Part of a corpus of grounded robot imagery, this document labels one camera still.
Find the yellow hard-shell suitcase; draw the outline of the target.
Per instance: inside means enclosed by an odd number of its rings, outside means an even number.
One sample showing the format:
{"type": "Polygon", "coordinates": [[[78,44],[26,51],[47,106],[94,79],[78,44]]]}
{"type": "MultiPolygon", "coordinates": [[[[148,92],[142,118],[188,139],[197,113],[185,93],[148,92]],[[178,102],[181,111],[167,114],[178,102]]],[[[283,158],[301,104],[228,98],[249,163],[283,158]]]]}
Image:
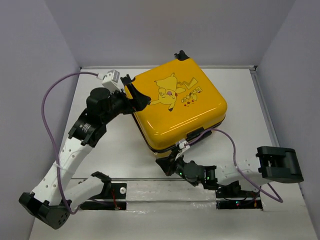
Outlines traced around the yellow hard-shell suitcase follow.
{"type": "Polygon", "coordinates": [[[175,59],[138,74],[133,85],[151,98],[133,118],[149,149],[156,154],[171,151],[185,139],[219,126],[226,117],[227,102],[200,66],[180,50],[175,59]]]}

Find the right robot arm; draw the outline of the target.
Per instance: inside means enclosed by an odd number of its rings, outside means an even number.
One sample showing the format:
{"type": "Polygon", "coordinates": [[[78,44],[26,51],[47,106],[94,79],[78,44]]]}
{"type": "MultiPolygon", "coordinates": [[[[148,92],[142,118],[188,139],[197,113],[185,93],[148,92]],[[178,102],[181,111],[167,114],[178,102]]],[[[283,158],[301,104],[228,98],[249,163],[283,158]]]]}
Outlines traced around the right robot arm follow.
{"type": "Polygon", "coordinates": [[[203,166],[175,149],[169,156],[155,161],[166,176],[177,174],[192,186],[201,184],[206,190],[230,185],[235,196],[257,192],[271,182],[296,184],[304,181],[296,151],[292,148],[261,146],[254,157],[237,163],[203,166]]]}

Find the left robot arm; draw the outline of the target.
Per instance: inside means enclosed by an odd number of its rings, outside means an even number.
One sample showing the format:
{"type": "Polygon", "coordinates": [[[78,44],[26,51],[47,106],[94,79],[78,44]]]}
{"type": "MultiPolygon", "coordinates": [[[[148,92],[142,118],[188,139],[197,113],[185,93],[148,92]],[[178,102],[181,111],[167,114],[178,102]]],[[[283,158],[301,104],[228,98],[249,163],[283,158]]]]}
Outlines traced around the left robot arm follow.
{"type": "Polygon", "coordinates": [[[136,89],[129,75],[121,82],[129,93],[119,88],[113,75],[95,75],[103,86],[91,90],[86,107],[68,132],[60,151],[54,147],[55,162],[41,182],[31,191],[24,192],[19,203],[29,214],[57,230],[70,215],[77,213],[81,204],[92,197],[104,198],[112,192],[109,176],[96,171],[87,180],[66,190],[78,167],[96,147],[107,132],[107,124],[118,115],[140,112],[151,102],[151,98],[136,89]]]}

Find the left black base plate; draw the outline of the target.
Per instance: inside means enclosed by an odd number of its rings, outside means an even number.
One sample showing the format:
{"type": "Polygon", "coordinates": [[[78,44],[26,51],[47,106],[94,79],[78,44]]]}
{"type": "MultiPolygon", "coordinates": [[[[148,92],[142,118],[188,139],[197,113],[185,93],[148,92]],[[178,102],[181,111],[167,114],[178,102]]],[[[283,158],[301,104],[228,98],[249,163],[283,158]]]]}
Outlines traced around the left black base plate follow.
{"type": "Polygon", "coordinates": [[[81,210],[125,211],[127,209],[127,183],[112,182],[102,192],[80,205],[81,210]]]}

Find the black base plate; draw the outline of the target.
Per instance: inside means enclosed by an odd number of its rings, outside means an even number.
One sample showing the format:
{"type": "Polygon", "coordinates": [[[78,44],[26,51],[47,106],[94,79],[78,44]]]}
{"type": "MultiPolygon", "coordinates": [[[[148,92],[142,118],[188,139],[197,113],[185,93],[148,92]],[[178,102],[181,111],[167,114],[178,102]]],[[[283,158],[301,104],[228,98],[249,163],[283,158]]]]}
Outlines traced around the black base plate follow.
{"type": "Polygon", "coordinates": [[[217,210],[253,210],[263,209],[260,192],[242,190],[238,181],[220,186],[215,191],[217,210]]]}
{"type": "Polygon", "coordinates": [[[80,205],[81,210],[125,211],[127,209],[127,183],[112,182],[102,192],[80,205]]]}

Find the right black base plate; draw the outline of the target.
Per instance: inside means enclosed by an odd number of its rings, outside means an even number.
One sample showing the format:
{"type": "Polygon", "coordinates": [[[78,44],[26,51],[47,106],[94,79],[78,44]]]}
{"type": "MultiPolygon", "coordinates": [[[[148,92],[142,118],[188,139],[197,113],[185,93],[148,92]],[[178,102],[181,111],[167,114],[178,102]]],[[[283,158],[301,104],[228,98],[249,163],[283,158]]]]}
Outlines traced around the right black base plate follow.
{"type": "Polygon", "coordinates": [[[253,210],[263,209],[260,192],[242,190],[238,181],[220,186],[215,191],[217,210],[253,210]]]}

